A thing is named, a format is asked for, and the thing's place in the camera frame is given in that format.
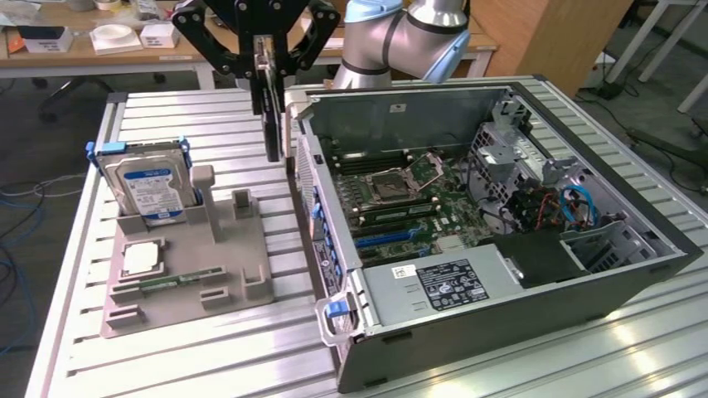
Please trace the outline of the graphics card with black fan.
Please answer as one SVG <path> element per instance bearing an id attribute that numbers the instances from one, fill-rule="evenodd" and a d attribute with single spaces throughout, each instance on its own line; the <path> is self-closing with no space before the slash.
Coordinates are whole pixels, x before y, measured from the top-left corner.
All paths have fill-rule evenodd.
<path id="1" fill-rule="evenodd" d="M 255 74 L 251 82 L 253 111 L 261 116 L 265 155 L 275 163 L 283 156 L 283 79 L 276 67 L 276 47 L 272 35 L 253 39 Z"/>

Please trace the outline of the white labelled carton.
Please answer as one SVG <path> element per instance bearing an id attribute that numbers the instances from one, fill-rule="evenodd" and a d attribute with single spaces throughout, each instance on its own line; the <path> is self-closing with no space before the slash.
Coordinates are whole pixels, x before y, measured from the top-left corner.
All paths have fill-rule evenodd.
<path id="1" fill-rule="evenodd" d="M 179 44 L 179 31 L 168 23 L 148 24 L 141 29 L 140 42 L 145 48 L 172 49 Z"/>

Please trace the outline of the white round holder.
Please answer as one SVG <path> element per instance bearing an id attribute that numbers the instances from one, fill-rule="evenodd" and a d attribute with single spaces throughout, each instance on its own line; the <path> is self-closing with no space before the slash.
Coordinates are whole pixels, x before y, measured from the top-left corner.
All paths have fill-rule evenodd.
<path id="1" fill-rule="evenodd" d="M 136 31 L 125 25 L 107 24 L 99 26 L 89 32 L 89 38 L 97 56 L 143 49 Z"/>

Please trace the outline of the white box dark lid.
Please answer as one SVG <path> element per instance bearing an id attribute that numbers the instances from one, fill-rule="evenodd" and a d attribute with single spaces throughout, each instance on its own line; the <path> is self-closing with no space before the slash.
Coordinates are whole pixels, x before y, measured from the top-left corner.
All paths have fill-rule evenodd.
<path id="1" fill-rule="evenodd" d="M 29 53 L 65 53 L 73 43 L 73 32 L 63 26 L 17 26 Z"/>

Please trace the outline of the hard disk in blue carrier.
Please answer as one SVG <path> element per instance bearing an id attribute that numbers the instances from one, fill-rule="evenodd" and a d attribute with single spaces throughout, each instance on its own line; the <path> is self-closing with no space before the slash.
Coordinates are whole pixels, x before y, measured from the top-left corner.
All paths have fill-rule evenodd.
<path id="1" fill-rule="evenodd" d="M 85 145 L 123 216 L 140 216 L 147 226 L 185 221 L 185 209 L 199 204 L 191 184 L 192 160 L 185 138 L 156 143 L 116 141 Z"/>

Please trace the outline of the metal socket cover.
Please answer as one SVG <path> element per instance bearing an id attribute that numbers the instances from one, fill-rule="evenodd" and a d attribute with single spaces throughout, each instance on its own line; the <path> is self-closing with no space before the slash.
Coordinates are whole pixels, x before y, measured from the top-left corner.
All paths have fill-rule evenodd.
<path id="1" fill-rule="evenodd" d="M 436 153 L 427 152 L 405 169 L 405 179 L 415 191 L 421 191 L 444 175 L 444 163 Z"/>

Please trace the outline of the dark RAM stick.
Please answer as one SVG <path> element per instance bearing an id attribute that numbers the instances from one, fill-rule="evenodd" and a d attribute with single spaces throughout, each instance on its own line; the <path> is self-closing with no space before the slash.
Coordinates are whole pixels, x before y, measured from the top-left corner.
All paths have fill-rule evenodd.
<path id="1" fill-rule="evenodd" d="M 415 220 L 435 216 L 440 210 L 440 204 L 435 202 L 415 202 L 403 206 L 376 208 L 363 211 L 359 215 L 359 226 L 375 226 L 395 221 Z"/>

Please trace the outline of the wooden cabinet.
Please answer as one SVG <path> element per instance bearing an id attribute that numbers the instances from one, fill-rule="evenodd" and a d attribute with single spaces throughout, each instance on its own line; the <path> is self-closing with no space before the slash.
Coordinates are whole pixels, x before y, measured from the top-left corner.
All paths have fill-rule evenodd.
<path id="1" fill-rule="evenodd" d="M 543 75 L 575 96 L 632 2 L 472 0 L 471 14 L 497 43 L 485 75 Z"/>

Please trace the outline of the perforated metal drive cage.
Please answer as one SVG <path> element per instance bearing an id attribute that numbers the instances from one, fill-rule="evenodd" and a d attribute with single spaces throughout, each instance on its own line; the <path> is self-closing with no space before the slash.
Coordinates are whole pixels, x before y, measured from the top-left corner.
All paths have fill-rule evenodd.
<path id="1" fill-rule="evenodd" d="M 521 95 L 505 93 L 471 142 L 471 175 L 477 180 L 468 188 L 475 198 L 495 197 L 505 203 L 520 187 L 561 185 L 580 160 L 572 153 L 555 156 L 533 136 L 553 132 Z"/>

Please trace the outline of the grey plastic parts rack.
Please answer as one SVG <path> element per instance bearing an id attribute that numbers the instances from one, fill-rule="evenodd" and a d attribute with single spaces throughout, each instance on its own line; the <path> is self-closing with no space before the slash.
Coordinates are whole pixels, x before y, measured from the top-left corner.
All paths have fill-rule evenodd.
<path id="1" fill-rule="evenodd" d="M 232 191 L 227 200 L 215 200 L 212 166 L 192 169 L 191 183 L 203 202 L 185 209 L 184 222 L 149 227 L 139 216 L 117 219 L 103 306 L 104 338 L 253 308 L 275 300 L 259 200 L 247 189 Z M 148 272 L 125 274 L 125 249 L 147 242 L 159 246 L 159 263 Z M 211 274 L 187 286 L 155 292 L 139 288 L 140 281 L 207 270 Z"/>

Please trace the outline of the blue expansion slot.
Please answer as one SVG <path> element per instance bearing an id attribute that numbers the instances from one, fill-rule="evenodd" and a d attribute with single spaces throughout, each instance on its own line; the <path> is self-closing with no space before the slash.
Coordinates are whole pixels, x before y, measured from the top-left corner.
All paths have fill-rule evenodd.
<path id="1" fill-rule="evenodd" d="M 424 230 L 425 228 L 423 226 L 419 226 L 399 231 L 352 234 L 353 245 L 356 249 L 365 249 L 379 245 L 400 243 L 412 240 L 416 235 Z"/>

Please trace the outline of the silver CPU chip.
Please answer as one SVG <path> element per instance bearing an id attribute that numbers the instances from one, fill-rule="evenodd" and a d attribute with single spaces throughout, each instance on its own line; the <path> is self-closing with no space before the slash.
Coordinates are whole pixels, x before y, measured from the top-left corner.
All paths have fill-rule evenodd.
<path id="1" fill-rule="evenodd" d="M 140 274 L 152 270 L 159 263 L 159 246 L 153 242 L 129 245 L 125 249 L 123 271 Z"/>

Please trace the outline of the green RAM stick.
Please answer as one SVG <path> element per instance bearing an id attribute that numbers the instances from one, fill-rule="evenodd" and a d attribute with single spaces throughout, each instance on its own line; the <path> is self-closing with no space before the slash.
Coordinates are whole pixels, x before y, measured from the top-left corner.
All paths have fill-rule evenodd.
<path id="1" fill-rule="evenodd" d="M 209 270 L 149 279 L 139 282 L 139 288 L 143 292 L 173 289 L 197 283 L 208 274 L 211 274 Z"/>

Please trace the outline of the silver power supply unit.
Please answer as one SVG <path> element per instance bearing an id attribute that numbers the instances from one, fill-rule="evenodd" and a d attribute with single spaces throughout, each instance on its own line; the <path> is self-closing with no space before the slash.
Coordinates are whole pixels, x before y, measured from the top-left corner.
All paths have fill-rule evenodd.
<path id="1" fill-rule="evenodd" d="M 423 318 L 523 292 L 495 245 L 368 268 L 364 280 L 371 304 L 385 327 L 419 323 Z"/>

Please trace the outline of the metal disk bay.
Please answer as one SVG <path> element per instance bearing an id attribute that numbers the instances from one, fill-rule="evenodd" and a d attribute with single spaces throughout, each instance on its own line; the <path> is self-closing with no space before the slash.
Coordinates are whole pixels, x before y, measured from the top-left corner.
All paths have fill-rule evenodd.
<path id="1" fill-rule="evenodd" d="M 564 231 L 560 238 L 576 263 L 592 274 L 673 254 L 652 231 L 640 231 L 624 220 L 588 231 Z"/>

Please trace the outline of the open black PC case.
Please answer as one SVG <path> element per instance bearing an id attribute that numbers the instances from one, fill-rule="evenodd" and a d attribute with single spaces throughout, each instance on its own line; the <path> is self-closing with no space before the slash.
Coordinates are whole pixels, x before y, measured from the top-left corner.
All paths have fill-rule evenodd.
<path id="1" fill-rule="evenodd" d="M 435 147 L 464 161 L 460 176 L 468 186 L 477 180 L 471 175 L 471 142 L 511 91 L 555 130 L 533 134 L 543 146 L 555 156 L 572 153 L 580 160 L 559 187 L 520 187 L 505 203 L 475 198 L 468 188 L 493 231 L 481 245 L 497 247 L 523 292 L 385 327 L 367 292 L 364 270 L 372 267 L 356 253 L 328 161 L 339 152 Z M 285 101 L 285 130 L 297 146 L 289 185 L 315 285 L 316 324 L 340 392 L 377 391 L 405 376 L 603 319 L 703 259 L 703 249 L 649 201 L 660 180 L 551 83 L 509 78 L 379 89 L 300 87 Z M 592 274 L 576 263 L 560 234 L 619 220 L 652 231 L 673 254 Z M 347 302 L 348 315 L 327 318 L 325 304 L 335 301 Z"/>

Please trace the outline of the wooden desk white frame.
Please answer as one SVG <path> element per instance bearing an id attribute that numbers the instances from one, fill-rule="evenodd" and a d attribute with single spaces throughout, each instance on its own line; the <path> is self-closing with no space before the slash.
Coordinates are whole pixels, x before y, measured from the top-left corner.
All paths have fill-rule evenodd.
<path id="1" fill-rule="evenodd" d="M 199 88 L 212 90 L 212 67 L 184 39 L 172 49 L 148 48 L 112 55 L 96 55 L 88 32 L 95 21 L 111 17 L 109 11 L 75 12 L 61 2 L 48 2 L 39 9 L 40 22 L 65 26 L 75 34 L 65 53 L 29 53 L 9 51 L 9 42 L 19 38 L 15 28 L 0 30 L 0 79 L 45 78 L 79 75 L 116 75 L 191 71 L 196 74 Z"/>
<path id="2" fill-rule="evenodd" d="M 304 12 L 288 33 L 291 46 L 300 41 L 311 22 L 312 20 L 309 13 Z M 229 29 L 220 27 L 209 17 L 207 18 L 205 26 L 221 44 L 233 52 L 236 52 L 237 36 L 229 31 Z M 483 77 L 491 62 L 491 56 L 499 48 L 497 43 L 483 33 L 481 28 L 475 20 L 472 20 L 469 23 L 469 31 L 471 39 L 468 42 L 468 47 L 457 67 L 452 72 L 452 78 Z M 344 28 L 337 27 L 331 37 L 344 39 Z M 328 50 L 324 48 L 320 52 L 319 58 L 315 61 L 315 64 L 317 66 L 337 66 L 341 63 L 341 53 L 343 48 L 340 50 Z"/>

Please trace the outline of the white table frame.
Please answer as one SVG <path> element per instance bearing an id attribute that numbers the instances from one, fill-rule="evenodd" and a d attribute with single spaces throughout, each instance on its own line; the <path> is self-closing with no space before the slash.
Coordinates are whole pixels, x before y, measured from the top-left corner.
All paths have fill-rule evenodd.
<path id="1" fill-rule="evenodd" d="M 659 50 L 659 52 L 653 55 L 653 58 L 647 68 L 643 70 L 637 78 L 640 82 L 647 82 L 648 79 L 652 77 L 653 72 L 657 70 L 665 57 L 668 56 L 668 53 L 671 52 L 672 48 L 677 45 L 679 40 L 683 38 L 683 35 L 685 34 L 692 24 L 699 19 L 699 14 L 708 8 L 708 0 L 641 0 L 640 1 L 640 3 L 644 3 L 644 2 L 655 2 L 656 5 L 645 21 L 643 22 L 641 27 L 627 46 L 627 49 L 621 53 L 619 60 L 615 62 L 613 68 L 609 71 L 609 75 L 603 78 L 603 82 L 617 83 L 616 80 L 619 79 L 627 67 L 627 63 L 631 61 L 633 54 L 639 50 L 640 44 L 647 39 L 649 32 L 652 31 L 655 25 L 657 24 L 657 21 L 660 20 L 661 16 L 665 13 L 665 10 L 671 6 L 687 7 L 687 13 L 679 20 L 675 28 L 671 30 L 669 36 L 657 46 L 652 48 L 652 50 L 649 50 L 645 53 L 644 58 L 636 65 L 636 66 L 640 66 L 641 63 L 644 62 L 644 59 L 652 54 L 652 52 L 655 50 Z M 624 75 L 625 79 L 617 84 L 621 84 L 625 87 L 623 93 L 628 93 L 631 96 L 636 97 L 639 95 L 637 90 L 627 91 L 627 85 L 628 85 L 627 79 L 631 74 L 632 74 L 632 71 L 628 71 Z"/>

